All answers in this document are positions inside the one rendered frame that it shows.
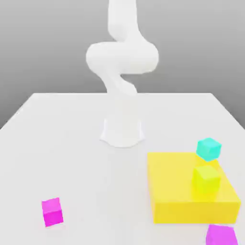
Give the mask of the small cyan cube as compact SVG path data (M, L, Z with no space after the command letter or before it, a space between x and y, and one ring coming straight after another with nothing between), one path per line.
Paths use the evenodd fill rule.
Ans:
M198 141L196 154L209 162L217 159L221 153L222 144L212 138L205 138Z

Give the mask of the small lime yellow cube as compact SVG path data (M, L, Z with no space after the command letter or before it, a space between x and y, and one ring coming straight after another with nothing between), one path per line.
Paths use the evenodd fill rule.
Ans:
M219 191L220 182L221 176L213 166L203 165L194 167L192 188L196 198L214 199Z

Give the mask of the small magenta cube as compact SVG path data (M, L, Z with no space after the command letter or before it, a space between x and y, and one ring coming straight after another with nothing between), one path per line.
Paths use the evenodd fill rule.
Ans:
M42 201L42 210L46 227L64 222L59 198Z

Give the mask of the small purple cube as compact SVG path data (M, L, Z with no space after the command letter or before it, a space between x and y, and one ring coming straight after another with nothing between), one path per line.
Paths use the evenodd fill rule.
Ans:
M210 224L206 245L238 245L233 227Z

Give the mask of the large yellow box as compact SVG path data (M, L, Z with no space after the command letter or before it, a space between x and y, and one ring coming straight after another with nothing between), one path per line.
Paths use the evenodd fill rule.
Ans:
M214 199L194 196L194 167L213 166L221 176ZM234 224L241 201L218 160L206 162L195 153L151 152L147 154L147 175L154 223Z

